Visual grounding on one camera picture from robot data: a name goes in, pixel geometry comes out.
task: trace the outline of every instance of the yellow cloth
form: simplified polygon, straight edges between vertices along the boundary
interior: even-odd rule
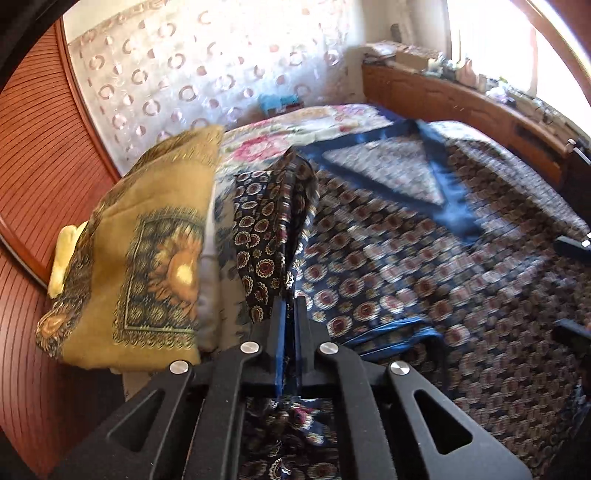
[[[49,285],[47,286],[47,294],[51,299],[55,299],[64,290],[66,268],[68,268],[68,263],[70,263],[70,259],[74,254],[76,242],[87,223],[88,221],[78,227],[76,225],[67,225],[61,229],[60,234],[57,236],[56,258],[53,261],[51,277],[49,277]]]
[[[199,363],[199,257],[221,127],[148,150],[94,209],[37,345],[82,368]]]

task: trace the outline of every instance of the wall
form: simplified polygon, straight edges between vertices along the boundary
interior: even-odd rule
[[[390,25],[398,24],[402,43],[415,45],[417,42],[414,24],[411,19],[410,4],[413,0],[388,0],[386,2],[386,18],[388,28]]]
[[[64,14],[66,41],[71,42],[103,20],[140,3],[140,1],[80,0]]]
[[[451,51],[448,51],[449,20],[446,0],[408,0],[408,4],[416,44],[451,55]]]
[[[366,42],[390,38],[390,23],[385,0],[353,0],[349,3],[349,31],[345,60],[348,67],[351,102],[363,102],[363,78],[361,64],[362,46]]]
[[[76,105],[59,33],[42,36],[0,93],[0,233],[44,281],[59,230],[87,220],[116,178]]]

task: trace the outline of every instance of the wooden panel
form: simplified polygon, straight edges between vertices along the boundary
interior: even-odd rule
[[[425,98],[424,95],[417,95],[417,92],[424,90],[421,76],[386,67],[366,69],[364,66],[363,72],[363,92],[369,101],[380,103],[406,118],[424,118]],[[371,77],[375,75],[379,85],[373,84],[373,78],[366,82],[366,73]]]
[[[44,281],[59,230],[87,220],[118,178],[77,93],[60,24],[0,93],[0,233]]]
[[[424,85],[426,103],[424,120],[429,122],[438,120],[466,122],[464,95],[460,95],[454,88],[449,88],[447,82],[437,79],[425,78]]]
[[[42,478],[123,402],[119,376],[60,365],[36,347],[45,302],[0,247],[0,428]]]

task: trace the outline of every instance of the bed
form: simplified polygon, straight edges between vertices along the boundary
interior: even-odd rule
[[[336,342],[379,363],[404,356],[535,478],[548,471],[581,402],[552,322],[585,323],[591,307],[589,270],[551,243],[589,228],[536,172],[471,127],[369,105],[238,128],[222,155],[200,266],[205,352],[236,345],[268,314],[283,262],[287,288]],[[292,192],[290,215],[269,208],[276,221],[265,223],[277,186]],[[281,255],[267,232],[284,234]],[[447,345],[444,361],[427,340]],[[147,378],[125,374],[126,395]],[[260,428],[282,418],[291,443]],[[250,404],[247,420],[241,478],[338,475],[326,404],[269,400]]]

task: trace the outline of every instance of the sheer curtain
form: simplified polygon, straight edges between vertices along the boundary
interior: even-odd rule
[[[155,143],[261,118],[261,94],[305,105],[349,97],[347,0],[152,0],[69,45],[101,139],[121,173]]]
[[[447,0],[452,56],[537,96],[591,135],[591,106],[550,43],[511,0]]]

